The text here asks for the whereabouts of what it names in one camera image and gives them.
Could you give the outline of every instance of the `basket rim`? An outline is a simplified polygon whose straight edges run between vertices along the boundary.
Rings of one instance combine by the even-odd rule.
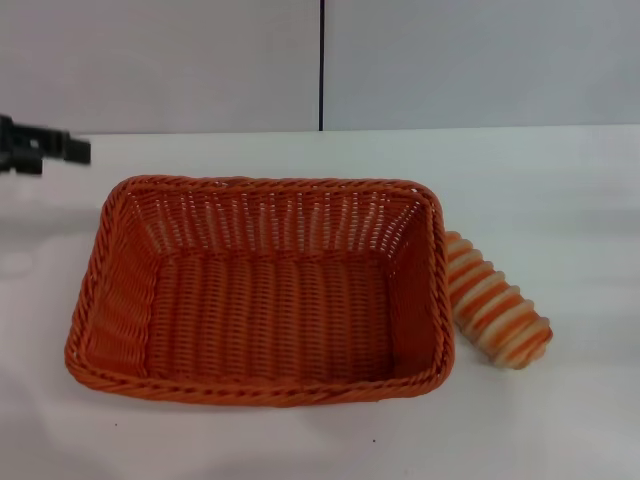
[[[78,382],[96,390],[119,393],[150,400],[173,400],[186,403],[211,403],[216,405],[273,405],[294,406],[320,403],[372,401],[383,398],[416,396],[439,387],[449,376],[454,362],[453,321],[447,291],[446,248],[435,249],[434,284],[438,292],[437,302],[430,312],[435,335],[440,342],[434,348],[433,363],[428,370],[417,374],[376,381],[350,383],[299,383],[283,385],[279,382],[238,383],[229,377],[225,383],[201,383],[157,378],[141,378],[104,370],[91,365],[85,357],[91,331],[88,319],[100,293],[102,267],[111,257],[111,242],[117,232],[118,220],[128,195],[138,189],[170,191],[248,191],[269,190],[274,193],[283,188],[291,193],[308,191],[365,192],[384,190],[414,198],[434,209],[433,232],[445,245],[442,210],[437,197],[428,188],[416,182],[385,179],[252,179],[247,177],[192,178],[170,175],[142,175],[120,182],[109,194],[102,209],[100,227],[82,281],[78,302],[72,317],[72,325],[65,345],[65,364]],[[203,401],[208,396],[210,402]]]

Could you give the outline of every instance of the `rectangular basket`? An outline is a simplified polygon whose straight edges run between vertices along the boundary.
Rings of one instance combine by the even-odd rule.
[[[454,360],[445,252],[411,182],[130,178],[103,207],[66,365],[149,400],[420,395]]]

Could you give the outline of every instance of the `striped bread roll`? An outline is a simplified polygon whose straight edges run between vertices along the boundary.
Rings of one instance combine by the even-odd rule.
[[[524,368],[542,357],[553,332],[520,289],[456,232],[447,232],[449,295],[460,331],[499,367]]]

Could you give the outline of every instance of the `white table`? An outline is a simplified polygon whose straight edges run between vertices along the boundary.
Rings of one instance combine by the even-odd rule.
[[[0,478],[640,478],[640,126],[96,136],[93,165],[0,177]],[[204,408],[94,392],[63,346],[99,208],[137,174],[395,177],[551,318],[545,358],[458,338],[408,400]]]

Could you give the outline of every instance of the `white wall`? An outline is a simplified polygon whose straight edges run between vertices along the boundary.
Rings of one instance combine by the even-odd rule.
[[[0,111],[81,132],[316,130],[316,0],[0,0]]]
[[[327,0],[325,126],[640,123],[638,0]]]

